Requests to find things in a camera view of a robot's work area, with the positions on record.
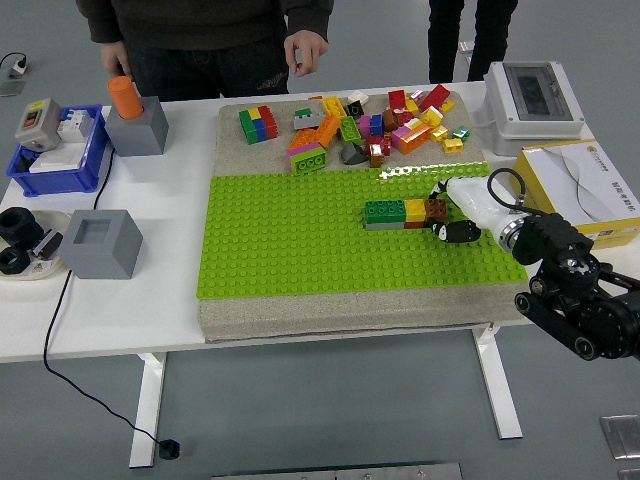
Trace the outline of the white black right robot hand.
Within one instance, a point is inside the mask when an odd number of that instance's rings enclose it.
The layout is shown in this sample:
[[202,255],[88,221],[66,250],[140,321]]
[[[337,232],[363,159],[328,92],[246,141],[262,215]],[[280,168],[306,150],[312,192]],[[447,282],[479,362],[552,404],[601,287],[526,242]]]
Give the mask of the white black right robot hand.
[[526,214],[515,210],[514,198],[502,185],[497,184],[494,193],[506,205],[490,194],[487,177],[450,177],[439,181],[429,198],[443,193],[480,230],[489,230],[501,248],[513,250]]

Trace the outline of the person's right hand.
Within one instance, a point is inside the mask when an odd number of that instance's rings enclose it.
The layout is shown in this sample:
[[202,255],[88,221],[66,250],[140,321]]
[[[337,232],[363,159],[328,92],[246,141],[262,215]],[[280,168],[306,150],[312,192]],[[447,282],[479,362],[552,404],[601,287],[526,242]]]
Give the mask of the person's right hand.
[[100,53],[102,65],[111,78],[126,76],[131,80],[134,79],[128,51],[123,41],[102,43]]

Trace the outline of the person's left hand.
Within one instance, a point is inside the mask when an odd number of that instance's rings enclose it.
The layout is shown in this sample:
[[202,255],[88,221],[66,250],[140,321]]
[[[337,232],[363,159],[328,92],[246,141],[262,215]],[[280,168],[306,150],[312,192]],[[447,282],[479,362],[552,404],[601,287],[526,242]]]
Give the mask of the person's left hand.
[[284,49],[290,73],[300,78],[318,71],[329,43],[318,33],[300,30],[285,38]]

